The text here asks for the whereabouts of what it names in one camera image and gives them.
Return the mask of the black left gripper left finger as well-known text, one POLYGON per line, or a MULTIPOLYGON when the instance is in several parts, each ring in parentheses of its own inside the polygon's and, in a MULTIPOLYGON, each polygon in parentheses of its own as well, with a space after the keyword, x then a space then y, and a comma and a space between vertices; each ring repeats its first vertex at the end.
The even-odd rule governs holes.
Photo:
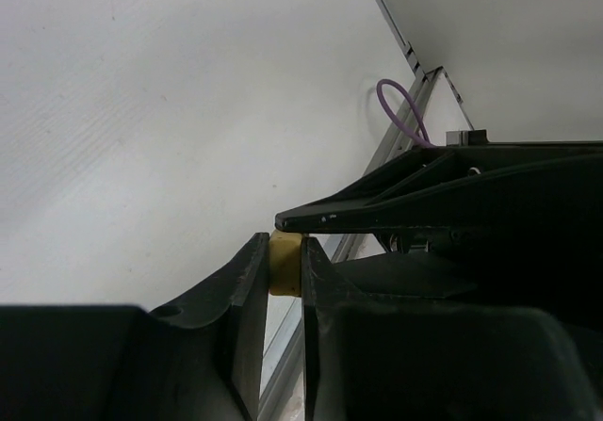
POLYGON ((269 236, 177 298, 1 310, 5 420, 254 420, 269 236))

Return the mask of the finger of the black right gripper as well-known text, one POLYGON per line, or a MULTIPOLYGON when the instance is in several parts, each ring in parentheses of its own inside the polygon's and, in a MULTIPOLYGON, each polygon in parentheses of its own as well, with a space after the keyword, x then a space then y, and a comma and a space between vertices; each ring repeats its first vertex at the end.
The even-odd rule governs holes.
POLYGON ((447 299, 477 288, 460 265, 424 251, 374 255, 335 264, 334 269, 370 294, 447 299))
POLYGON ((527 248, 602 257, 602 146, 490 143, 414 148, 318 201, 278 213, 299 234, 398 236, 442 253, 527 248))

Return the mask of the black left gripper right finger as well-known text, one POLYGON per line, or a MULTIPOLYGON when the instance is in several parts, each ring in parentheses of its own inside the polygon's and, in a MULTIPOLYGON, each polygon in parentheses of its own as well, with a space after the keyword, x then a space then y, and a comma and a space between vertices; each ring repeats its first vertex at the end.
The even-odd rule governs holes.
POLYGON ((528 307, 451 298, 440 267, 400 286, 404 256, 333 263, 301 244, 309 420, 598 420, 599 388, 569 331, 528 307))

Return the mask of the yellow eraser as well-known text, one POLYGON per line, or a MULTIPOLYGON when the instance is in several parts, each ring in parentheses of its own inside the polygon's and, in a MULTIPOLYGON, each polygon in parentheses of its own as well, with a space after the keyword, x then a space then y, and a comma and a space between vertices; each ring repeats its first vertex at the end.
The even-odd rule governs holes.
POLYGON ((269 238, 269 293, 299 297, 303 235, 274 230, 269 238))

